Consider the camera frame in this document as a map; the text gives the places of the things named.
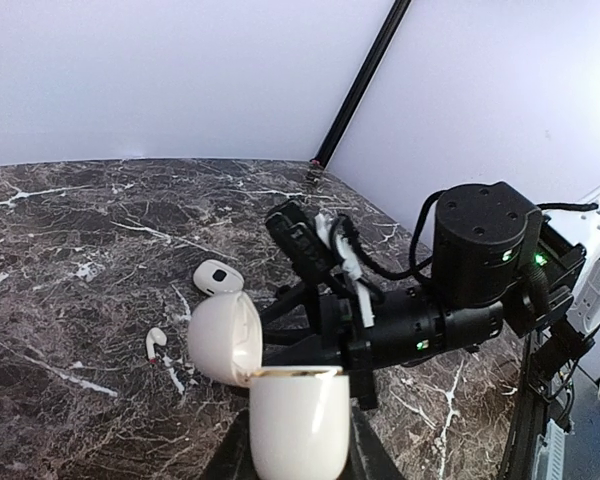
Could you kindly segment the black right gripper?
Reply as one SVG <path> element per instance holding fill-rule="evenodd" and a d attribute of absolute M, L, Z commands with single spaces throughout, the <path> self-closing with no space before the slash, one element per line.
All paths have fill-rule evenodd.
<path fill-rule="evenodd" d="M 270 325 L 303 307 L 304 328 L 272 329 Z M 362 410 L 379 406 L 371 342 L 365 336 L 356 302 L 338 294 L 320 294 L 301 282 L 279 289 L 277 299 L 260 311 L 263 341 L 281 349 L 264 356 L 265 366 L 339 366 L 349 375 L 350 396 Z"/>

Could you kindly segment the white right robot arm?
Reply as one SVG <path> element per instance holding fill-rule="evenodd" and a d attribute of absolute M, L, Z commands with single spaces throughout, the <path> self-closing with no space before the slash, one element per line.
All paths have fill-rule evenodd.
<path fill-rule="evenodd" d="M 363 249 L 344 214 L 309 217 L 300 203 L 271 209 L 266 228 L 299 276 L 260 315 L 268 366 L 336 365 L 364 410 L 378 405 L 376 370 L 477 350 L 504 327 L 549 330 L 531 357 L 532 386 L 576 364 L 600 328 L 600 186 L 579 203 L 536 204 L 505 182 L 431 194 L 419 221 L 434 223 L 424 261 L 392 272 Z"/>

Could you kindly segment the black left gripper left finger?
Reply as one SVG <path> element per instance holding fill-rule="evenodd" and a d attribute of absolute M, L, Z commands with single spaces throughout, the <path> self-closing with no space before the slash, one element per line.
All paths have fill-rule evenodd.
<path fill-rule="evenodd" d="M 241 411 L 209 462 L 210 479 L 252 479 L 249 413 Z"/>

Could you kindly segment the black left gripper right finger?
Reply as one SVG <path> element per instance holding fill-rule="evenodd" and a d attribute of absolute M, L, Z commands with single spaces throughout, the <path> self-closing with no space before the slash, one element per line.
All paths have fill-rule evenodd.
<path fill-rule="evenodd" d="M 402 480 L 404 478 L 366 416 L 357 406 L 351 409 L 347 478 L 355 480 Z"/>

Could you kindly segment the white earbud charging case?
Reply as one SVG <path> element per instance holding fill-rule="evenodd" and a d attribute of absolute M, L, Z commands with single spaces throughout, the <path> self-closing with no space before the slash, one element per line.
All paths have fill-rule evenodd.
<path fill-rule="evenodd" d="M 187 334 L 194 366 L 249 393 L 249 447 L 261 479 L 336 479 L 350 438 L 350 384 L 335 365 L 266 366 L 263 329 L 243 291 L 203 300 Z"/>

